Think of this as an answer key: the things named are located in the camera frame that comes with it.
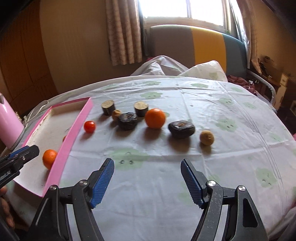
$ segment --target red tomato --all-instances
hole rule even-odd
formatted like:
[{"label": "red tomato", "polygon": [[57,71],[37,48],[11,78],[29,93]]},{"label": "red tomato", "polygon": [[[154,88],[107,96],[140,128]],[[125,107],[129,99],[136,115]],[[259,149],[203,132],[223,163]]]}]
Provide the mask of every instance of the red tomato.
[{"label": "red tomato", "polygon": [[96,124],[93,121],[88,120],[87,122],[84,123],[84,130],[86,133],[93,133],[95,129],[96,129]]}]

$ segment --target pink box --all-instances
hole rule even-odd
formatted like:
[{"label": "pink box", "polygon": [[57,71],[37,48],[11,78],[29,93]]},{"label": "pink box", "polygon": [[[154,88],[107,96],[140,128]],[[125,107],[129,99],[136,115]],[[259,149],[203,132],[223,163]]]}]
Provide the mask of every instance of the pink box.
[{"label": "pink box", "polygon": [[[90,97],[50,107],[23,144],[23,147],[37,145],[40,154],[26,163],[20,175],[14,180],[23,188],[41,197],[46,194],[51,185],[59,185],[71,148],[92,107]],[[42,161],[43,153],[47,149],[58,151],[50,171]]]}]

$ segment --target metal screw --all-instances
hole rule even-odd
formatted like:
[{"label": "metal screw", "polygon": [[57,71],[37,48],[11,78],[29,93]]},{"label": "metal screw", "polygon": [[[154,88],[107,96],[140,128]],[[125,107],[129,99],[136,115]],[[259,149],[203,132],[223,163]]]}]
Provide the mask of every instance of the metal screw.
[{"label": "metal screw", "polygon": [[56,185],[51,185],[51,186],[49,187],[49,190],[50,190],[50,191],[54,191],[54,190],[56,190],[56,188],[57,188]]},{"label": "metal screw", "polygon": [[242,192],[244,192],[246,190],[246,188],[244,186],[240,185],[239,186],[239,190],[242,191]]},{"label": "metal screw", "polygon": [[213,181],[213,180],[208,181],[207,184],[208,184],[210,187],[214,187],[214,186],[216,186],[216,182]]},{"label": "metal screw", "polygon": [[79,182],[79,185],[80,185],[80,186],[85,186],[85,185],[87,185],[87,180],[81,180],[81,181]]}]

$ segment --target orange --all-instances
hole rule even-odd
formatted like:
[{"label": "orange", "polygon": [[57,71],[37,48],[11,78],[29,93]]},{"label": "orange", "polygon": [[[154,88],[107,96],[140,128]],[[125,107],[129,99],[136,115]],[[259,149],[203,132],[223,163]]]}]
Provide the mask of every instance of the orange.
[{"label": "orange", "polygon": [[149,128],[160,129],[165,123],[165,113],[158,108],[148,110],[145,114],[145,121]]},{"label": "orange", "polygon": [[57,157],[57,152],[55,150],[46,150],[43,154],[42,160],[44,166],[50,170],[52,168],[52,165],[54,163],[55,158]]}]

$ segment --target white pillow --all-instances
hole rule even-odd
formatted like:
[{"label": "white pillow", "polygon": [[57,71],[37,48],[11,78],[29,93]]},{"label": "white pillow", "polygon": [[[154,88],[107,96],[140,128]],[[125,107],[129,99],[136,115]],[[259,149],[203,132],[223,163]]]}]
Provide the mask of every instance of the white pillow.
[{"label": "white pillow", "polygon": [[193,66],[178,76],[228,82],[221,65],[216,60]]}]

